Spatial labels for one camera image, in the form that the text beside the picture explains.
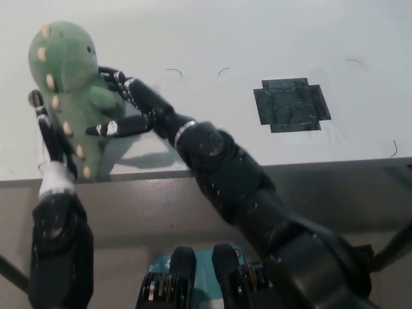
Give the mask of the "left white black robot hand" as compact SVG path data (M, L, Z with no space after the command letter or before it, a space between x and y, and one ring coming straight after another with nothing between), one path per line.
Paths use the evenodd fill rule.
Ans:
M28 98L37 117L42 136L42 148L46 150L45 161L39 165L39 170L42 173L39 198L43 199L51 194L74 194L77 167L71 156L71 151L51 121L40 91L33 90Z

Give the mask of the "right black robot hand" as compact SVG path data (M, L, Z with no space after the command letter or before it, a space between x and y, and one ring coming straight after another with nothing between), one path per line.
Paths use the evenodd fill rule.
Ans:
M140 113L90 126L86 129L87 135L125 138L154 131L176 147L183 133L198 124L195 119L177 113L166 99L140 79L126 77L122 71L102 66L99 73L109 83L110 90Z

